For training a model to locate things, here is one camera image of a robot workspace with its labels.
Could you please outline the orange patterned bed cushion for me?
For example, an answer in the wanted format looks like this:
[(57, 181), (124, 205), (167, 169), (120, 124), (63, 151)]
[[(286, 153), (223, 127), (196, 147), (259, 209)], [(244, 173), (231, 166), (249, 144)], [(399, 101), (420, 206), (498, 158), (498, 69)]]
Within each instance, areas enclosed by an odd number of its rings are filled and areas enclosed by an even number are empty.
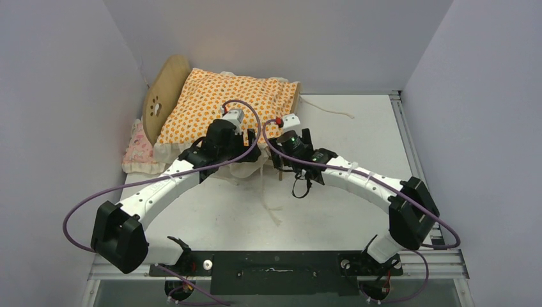
[(241, 109), (242, 131), (294, 113), (301, 83), (280, 77), (256, 78), (192, 69), (153, 146), (157, 161), (171, 163), (207, 131), (223, 112)]

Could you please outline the wooden pet bed frame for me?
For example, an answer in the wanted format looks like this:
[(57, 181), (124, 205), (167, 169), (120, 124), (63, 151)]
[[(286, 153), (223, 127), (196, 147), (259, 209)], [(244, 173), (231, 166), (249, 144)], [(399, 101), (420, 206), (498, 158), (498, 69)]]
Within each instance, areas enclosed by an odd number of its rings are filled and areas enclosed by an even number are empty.
[(144, 100), (142, 121), (145, 134), (153, 146), (192, 69), (184, 56), (170, 56), (150, 86)]

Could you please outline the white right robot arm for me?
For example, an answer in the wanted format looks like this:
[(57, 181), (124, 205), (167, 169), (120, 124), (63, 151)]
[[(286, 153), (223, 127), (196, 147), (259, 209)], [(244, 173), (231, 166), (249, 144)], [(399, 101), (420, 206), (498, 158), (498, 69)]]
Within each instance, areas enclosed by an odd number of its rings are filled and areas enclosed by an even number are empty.
[(299, 136), (294, 130), (269, 140), (274, 166), (290, 167), (297, 179), (308, 184), (337, 187), (382, 209), (389, 217), (388, 229), (376, 235), (361, 256), (362, 268), (380, 272), (398, 251), (418, 250), (440, 212), (426, 184), (370, 172), (325, 148), (314, 149), (309, 129)]

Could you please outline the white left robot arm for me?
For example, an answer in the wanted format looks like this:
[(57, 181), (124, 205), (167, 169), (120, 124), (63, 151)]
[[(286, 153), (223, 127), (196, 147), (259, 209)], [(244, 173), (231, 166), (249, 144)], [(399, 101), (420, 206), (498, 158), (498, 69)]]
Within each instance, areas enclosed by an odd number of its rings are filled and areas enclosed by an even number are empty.
[(181, 239), (149, 239), (145, 231), (172, 202), (199, 185), (228, 161), (254, 162), (260, 156), (258, 135), (231, 120), (214, 120), (206, 135), (184, 150), (161, 177), (117, 204), (99, 206), (91, 248), (121, 272), (142, 264), (165, 264), (175, 275), (190, 268), (188, 245)]

